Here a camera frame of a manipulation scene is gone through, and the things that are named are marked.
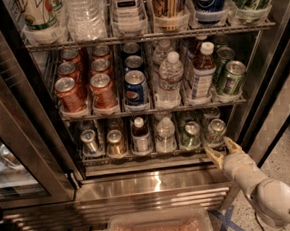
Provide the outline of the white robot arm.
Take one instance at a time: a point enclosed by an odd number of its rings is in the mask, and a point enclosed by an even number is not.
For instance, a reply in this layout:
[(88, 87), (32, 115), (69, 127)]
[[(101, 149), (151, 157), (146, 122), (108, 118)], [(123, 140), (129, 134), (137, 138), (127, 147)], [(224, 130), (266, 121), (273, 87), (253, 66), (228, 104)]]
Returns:
[(290, 186), (270, 178), (240, 145), (224, 137), (224, 155), (205, 146), (206, 155), (218, 169), (240, 187), (248, 203), (267, 225), (277, 228), (290, 224)]

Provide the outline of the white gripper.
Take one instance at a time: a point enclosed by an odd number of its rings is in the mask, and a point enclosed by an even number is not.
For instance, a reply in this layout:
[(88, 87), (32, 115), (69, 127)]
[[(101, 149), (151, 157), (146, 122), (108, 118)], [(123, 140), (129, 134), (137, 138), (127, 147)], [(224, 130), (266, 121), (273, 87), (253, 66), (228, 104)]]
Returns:
[(241, 190), (250, 194), (268, 176), (257, 167), (253, 158), (243, 153), (243, 149), (229, 137), (224, 137), (229, 155), (224, 155), (213, 148), (205, 148), (206, 155), (213, 161), (218, 169), (223, 169), (226, 176), (234, 180)]

